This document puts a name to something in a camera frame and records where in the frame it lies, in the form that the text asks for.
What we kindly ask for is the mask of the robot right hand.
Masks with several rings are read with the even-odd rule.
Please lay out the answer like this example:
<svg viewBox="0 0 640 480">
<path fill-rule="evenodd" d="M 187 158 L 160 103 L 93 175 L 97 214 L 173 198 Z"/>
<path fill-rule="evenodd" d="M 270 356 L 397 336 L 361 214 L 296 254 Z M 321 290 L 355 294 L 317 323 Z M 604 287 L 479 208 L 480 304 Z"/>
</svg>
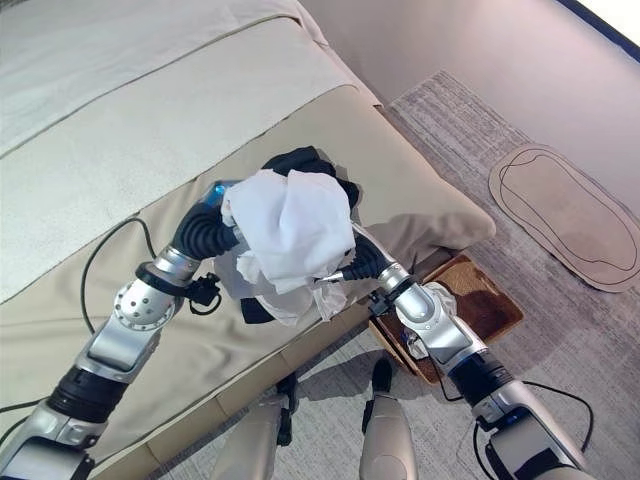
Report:
<svg viewBox="0 0 640 480">
<path fill-rule="evenodd" d="M 378 279 L 387 268 L 396 263 L 385 247 L 364 227 L 353 223 L 352 230 L 355 239 L 353 260 L 334 273 L 315 279 L 315 284 Z"/>
</svg>

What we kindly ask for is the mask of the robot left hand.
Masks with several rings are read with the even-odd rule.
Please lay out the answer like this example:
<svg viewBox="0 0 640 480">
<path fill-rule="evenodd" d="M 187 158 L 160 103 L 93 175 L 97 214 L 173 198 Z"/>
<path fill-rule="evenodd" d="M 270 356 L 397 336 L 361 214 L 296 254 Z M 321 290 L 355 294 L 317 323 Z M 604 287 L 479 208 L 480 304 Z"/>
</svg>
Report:
<svg viewBox="0 0 640 480">
<path fill-rule="evenodd" d="M 170 242 L 172 248 L 194 260 L 214 258 L 240 244 L 234 228 L 223 222 L 224 194 L 238 180 L 216 181 L 180 221 Z"/>
</svg>

